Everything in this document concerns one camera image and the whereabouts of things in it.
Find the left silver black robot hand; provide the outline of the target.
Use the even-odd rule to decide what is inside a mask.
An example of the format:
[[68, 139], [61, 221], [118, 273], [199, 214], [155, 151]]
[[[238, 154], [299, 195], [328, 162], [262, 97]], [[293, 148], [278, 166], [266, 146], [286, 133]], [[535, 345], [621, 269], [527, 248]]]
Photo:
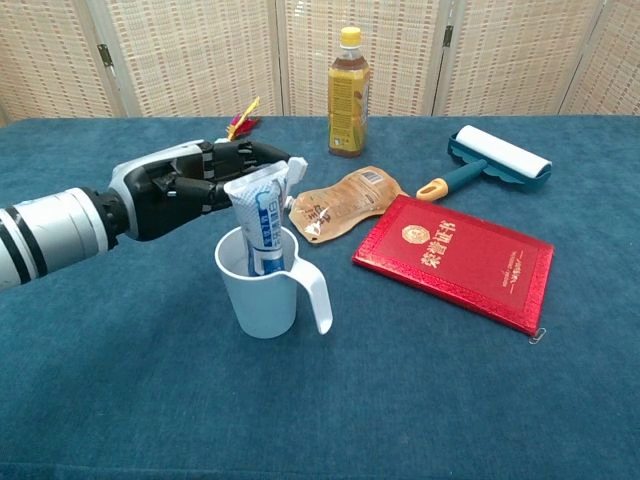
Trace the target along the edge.
[[226, 183], [289, 158], [248, 140], [185, 142], [116, 166], [98, 205], [110, 235], [150, 241], [230, 207]]

